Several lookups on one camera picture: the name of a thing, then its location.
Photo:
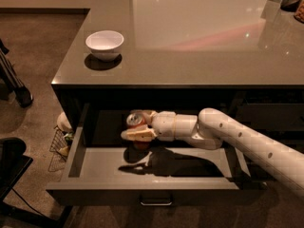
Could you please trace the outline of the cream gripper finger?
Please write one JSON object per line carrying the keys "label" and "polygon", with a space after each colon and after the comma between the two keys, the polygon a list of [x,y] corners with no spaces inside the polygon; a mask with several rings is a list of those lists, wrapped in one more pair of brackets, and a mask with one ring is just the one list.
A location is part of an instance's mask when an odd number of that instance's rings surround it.
{"label": "cream gripper finger", "polygon": [[156,114],[156,111],[151,109],[135,109],[131,110],[131,113],[142,114],[147,122],[151,122],[153,116]]}
{"label": "cream gripper finger", "polygon": [[147,125],[141,125],[135,128],[129,128],[121,133],[124,140],[132,142],[152,142],[156,137],[156,133]]}

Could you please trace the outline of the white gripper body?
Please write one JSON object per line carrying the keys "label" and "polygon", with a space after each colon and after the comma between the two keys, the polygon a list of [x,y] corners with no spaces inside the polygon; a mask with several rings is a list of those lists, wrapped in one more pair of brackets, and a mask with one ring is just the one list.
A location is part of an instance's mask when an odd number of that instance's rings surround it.
{"label": "white gripper body", "polygon": [[160,141],[174,141],[175,112],[162,111],[152,117],[151,126]]}

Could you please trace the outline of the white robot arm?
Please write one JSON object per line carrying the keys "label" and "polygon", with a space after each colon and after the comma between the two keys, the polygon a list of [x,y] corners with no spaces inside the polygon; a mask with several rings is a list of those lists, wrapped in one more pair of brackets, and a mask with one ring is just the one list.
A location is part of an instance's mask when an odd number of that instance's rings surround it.
{"label": "white robot arm", "polygon": [[133,110],[126,118],[126,141],[183,141],[216,150],[229,143],[276,180],[304,197],[304,154],[277,142],[214,108],[197,115],[173,111]]}

